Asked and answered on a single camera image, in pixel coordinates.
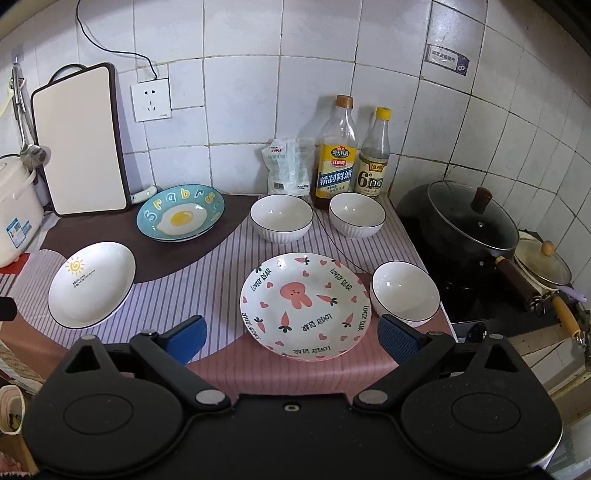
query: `blue gripper pad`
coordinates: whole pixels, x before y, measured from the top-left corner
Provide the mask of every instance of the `blue gripper pad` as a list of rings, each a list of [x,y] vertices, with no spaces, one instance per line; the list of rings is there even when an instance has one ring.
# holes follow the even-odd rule
[[[205,345],[207,324],[201,315],[195,315],[161,335],[162,349],[182,365],[188,364]]]
[[[394,361],[400,365],[421,349],[417,338],[381,317],[378,323],[378,341]]]

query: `bottle cap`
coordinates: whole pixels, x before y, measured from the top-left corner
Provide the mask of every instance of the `bottle cap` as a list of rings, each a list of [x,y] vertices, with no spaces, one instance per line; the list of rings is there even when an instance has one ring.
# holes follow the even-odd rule
[[[375,117],[378,120],[390,120],[390,115],[392,114],[392,110],[385,106],[379,106],[375,109]]]
[[[341,108],[353,108],[353,97],[350,97],[349,95],[337,95],[336,96],[336,102],[335,102],[336,106],[339,106]]]

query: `white bowl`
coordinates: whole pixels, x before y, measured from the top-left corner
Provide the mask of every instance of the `white bowl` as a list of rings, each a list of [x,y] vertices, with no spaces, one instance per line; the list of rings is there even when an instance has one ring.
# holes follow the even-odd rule
[[[269,195],[251,207],[252,226],[264,240],[289,244],[302,238],[314,213],[304,200],[292,195]]]
[[[376,200],[360,193],[339,193],[330,200],[330,223],[344,236],[366,238],[379,232],[386,210]]]
[[[390,313],[412,327],[428,322],[440,303],[431,277],[406,262],[380,265],[372,278],[369,296],[378,316]]]
[[[66,328],[98,325],[121,308],[131,292],[135,259],[125,245],[101,242],[72,255],[49,288],[49,311]]]

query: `bottle label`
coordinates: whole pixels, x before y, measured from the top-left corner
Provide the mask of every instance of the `bottle label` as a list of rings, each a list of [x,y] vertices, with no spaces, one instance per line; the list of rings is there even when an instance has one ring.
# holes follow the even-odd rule
[[[329,199],[349,190],[357,148],[321,145],[316,196]]]
[[[382,189],[384,173],[388,161],[368,157],[359,153],[359,172],[355,182],[355,191],[368,197],[377,197]]]

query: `cutting board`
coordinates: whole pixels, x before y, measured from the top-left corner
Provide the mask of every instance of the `cutting board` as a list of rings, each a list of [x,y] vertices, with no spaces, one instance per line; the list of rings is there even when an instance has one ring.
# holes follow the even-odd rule
[[[59,216],[110,213],[131,205],[115,95],[115,68],[101,63],[39,88],[31,110]]]

